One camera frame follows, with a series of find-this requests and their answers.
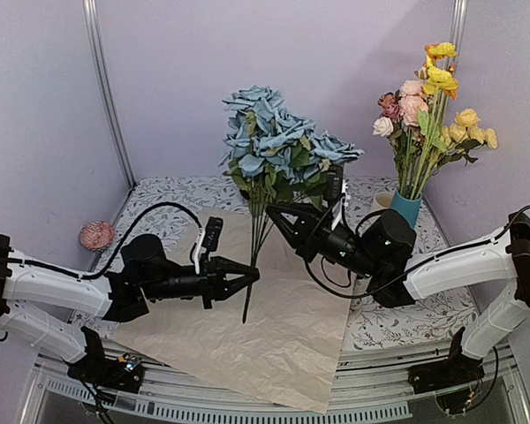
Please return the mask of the cream wrapping paper sheet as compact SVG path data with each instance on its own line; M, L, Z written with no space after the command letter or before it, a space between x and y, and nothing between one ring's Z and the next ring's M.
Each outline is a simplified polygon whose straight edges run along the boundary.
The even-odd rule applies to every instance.
M258 257L251 300L204 309L168 299L111 341L214 386L314 413L328 409L350 302L322 290L278 229Z

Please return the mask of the teal vase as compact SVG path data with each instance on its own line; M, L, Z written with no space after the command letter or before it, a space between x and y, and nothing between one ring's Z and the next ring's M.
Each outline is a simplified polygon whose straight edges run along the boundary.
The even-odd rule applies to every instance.
M397 211L414 230L420 213L422 198L411 200L407 199L396 190L390 202L390 208Z

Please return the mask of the white and mauve rose stem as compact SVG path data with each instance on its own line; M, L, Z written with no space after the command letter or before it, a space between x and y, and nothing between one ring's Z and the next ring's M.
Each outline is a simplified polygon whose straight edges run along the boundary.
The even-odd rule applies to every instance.
M400 92L388 92L382 95L377 105L380 116L373 123L373 135L386 138L392 148L395 169L398 176L398 193L411 199L413 167L413 130L404 123L404 112L399 101Z

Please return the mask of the yellow rose stem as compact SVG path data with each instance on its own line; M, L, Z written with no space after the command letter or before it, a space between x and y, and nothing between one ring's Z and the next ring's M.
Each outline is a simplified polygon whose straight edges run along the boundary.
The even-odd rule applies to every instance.
M473 154L475 150L498 148L496 131L491 127L480 127L480 122L481 118L474 109L456 113L453 122L443 128L441 140L446 149L437 153L430 171L431 177L448 164L463 162L467 165L477 162L478 158Z

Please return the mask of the yellow poppy stem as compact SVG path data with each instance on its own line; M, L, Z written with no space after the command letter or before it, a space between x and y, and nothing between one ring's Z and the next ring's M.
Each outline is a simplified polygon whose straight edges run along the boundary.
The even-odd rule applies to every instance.
M455 63L455 58L440 61L439 64L450 65L451 62ZM418 78L421 68L415 73ZM411 195L413 200L421 197L423 189L431 177L430 171L434 166L433 161L436 159L437 153L444 152L446 149L441 137L450 100L452 99L448 95L439 90L435 95L427 95L428 112L418 112L421 153L416 159L412 178Z

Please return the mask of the orange poppy stem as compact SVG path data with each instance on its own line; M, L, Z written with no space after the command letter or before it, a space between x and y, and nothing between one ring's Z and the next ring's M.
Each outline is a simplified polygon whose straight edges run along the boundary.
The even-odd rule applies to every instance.
M459 83L453 76L455 63L439 64L446 59L454 59L458 52L456 46L449 42L428 44L424 48L426 62L419 71L419 79L423 81L423 89L426 95L435 95L439 90L443 91L452 100L457 99Z

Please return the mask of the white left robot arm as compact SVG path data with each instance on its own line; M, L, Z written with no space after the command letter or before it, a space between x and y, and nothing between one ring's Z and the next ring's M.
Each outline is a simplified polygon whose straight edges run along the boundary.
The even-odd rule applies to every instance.
M161 240L140 235L121 250L124 267L99 277L56 270L15 251L0 234L0 330L53 353L68 375L92 386L137 393L144 367L131 357L110 359L99 334L54 316L53 307L105 322L131 322L148 314L149 302L201 298L205 308L256 282L255 267L203 254L196 265L167 259Z

